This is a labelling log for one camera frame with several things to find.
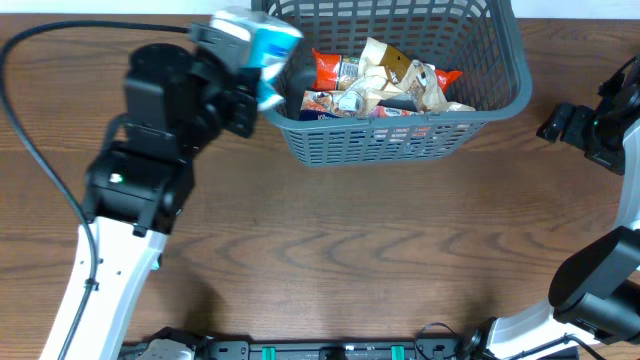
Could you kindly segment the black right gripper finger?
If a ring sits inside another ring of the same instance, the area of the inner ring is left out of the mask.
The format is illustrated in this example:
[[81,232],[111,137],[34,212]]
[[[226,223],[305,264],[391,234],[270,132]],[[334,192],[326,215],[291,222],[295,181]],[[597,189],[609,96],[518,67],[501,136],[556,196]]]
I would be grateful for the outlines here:
[[555,143],[565,131],[574,112],[575,106],[570,103],[556,105],[549,118],[536,131],[536,136],[550,143]]
[[569,105],[569,116],[560,140],[580,150],[586,150],[589,128],[593,125],[595,111],[589,107]]

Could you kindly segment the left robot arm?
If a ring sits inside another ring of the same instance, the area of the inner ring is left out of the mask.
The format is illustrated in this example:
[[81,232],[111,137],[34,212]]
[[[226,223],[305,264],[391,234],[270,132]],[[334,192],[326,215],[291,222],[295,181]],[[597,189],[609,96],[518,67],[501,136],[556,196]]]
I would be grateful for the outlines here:
[[126,111],[85,175],[71,276],[45,359],[114,359],[152,268],[194,184],[195,157],[223,131],[249,136],[257,68],[152,44],[130,57]]

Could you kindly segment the Kleenex tissue multipack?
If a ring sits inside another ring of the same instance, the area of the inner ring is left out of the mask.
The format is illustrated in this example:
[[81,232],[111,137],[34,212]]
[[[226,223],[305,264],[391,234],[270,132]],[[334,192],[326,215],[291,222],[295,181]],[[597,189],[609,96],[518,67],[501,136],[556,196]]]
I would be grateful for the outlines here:
[[305,92],[298,120],[306,127],[283,133],[293,154],[317,165],[424,158],[434,152],[436,138],[429,126],[384,123],[412,117],[413,111],[377,105],[357,118],[353,110],[360,105],[350,97],[341,109],[330,92]]

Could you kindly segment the San Remo spaghetti packet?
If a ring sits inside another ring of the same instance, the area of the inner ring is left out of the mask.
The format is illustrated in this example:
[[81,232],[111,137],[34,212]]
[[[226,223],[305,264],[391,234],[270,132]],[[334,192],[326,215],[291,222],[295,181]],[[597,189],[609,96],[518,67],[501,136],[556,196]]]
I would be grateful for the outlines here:
[[[359,58],[338,54],[324,54],[312,50],[315,65],[316,78],[312,85],[314,90],[343,91],[351,86],[358,78]],[[463,75],[462,71],[444,71],[434,68],[438,85],[443,92]]]

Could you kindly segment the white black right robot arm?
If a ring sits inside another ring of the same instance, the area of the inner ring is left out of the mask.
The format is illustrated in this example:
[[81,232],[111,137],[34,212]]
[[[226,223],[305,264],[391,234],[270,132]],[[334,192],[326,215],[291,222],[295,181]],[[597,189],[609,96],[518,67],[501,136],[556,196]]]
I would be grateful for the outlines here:
[[546,300],[477,328],[461,359],[542,359],[574,345],[593,358],[597,344],[639,342],[639,59],[622,65],[598,89],[594,109],[561,103],[537,131],[583,151],[622,176],[613,229],[566,259]]

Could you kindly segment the grey plastic basket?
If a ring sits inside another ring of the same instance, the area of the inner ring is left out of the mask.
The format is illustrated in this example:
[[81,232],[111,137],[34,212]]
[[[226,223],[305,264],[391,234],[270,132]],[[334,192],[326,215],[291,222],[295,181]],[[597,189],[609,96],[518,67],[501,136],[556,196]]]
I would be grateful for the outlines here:
[[[275,84],[285,101],[264,116],[307,166],[440,159],[485,124],[516,116],[531,98],[532,79],[508,1],[253,0],[251,7],[304,34]],[[437,69],[461,71],[445,97],[470,111],[299,120],[316,76],[312,53],[358,56],[367,38]]]

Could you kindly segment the beige paper bag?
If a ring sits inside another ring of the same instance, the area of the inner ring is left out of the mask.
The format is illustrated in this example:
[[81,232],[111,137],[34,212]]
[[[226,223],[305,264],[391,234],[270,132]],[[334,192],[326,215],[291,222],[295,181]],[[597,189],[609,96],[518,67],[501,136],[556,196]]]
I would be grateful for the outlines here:
[[413,60],[411,70],[409,93],[417,110],[432,113],[474,111],[471,106],[447,100],[433,65]]

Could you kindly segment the blue white snack bag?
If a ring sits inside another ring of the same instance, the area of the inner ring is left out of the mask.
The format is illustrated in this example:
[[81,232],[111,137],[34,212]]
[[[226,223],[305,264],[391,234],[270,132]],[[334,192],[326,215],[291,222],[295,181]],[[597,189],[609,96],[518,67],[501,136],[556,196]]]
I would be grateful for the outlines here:
[[245,24],[253,34],[247,66],[261,69],[258,110],[266,111],[284,101],[275,90],[275,82],[304,35],[293,25],[264,12],[250,12]]

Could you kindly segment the teal white snack bag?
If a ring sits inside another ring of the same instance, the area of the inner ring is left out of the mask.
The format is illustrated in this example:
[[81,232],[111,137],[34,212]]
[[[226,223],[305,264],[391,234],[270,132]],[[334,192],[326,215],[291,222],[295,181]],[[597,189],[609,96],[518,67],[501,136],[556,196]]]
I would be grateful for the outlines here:
[[160,269],[162,265],[162,254],[159,254],[156,259],[154,260],[152,266],[151,266],[151,270],[152,271],[157,271]]

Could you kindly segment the beige brown snack bag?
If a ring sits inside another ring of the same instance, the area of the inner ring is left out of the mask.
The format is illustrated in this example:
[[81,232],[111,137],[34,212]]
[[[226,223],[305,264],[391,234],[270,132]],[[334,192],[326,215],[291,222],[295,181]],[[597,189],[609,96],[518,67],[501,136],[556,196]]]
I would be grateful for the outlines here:
[[369,37],[359,58],[358,76],[333,96],[333,109],[338,115],[362,117],[381,101],[406,98],[420,77],[421,66],[419,60],[410,60],[395,47]]

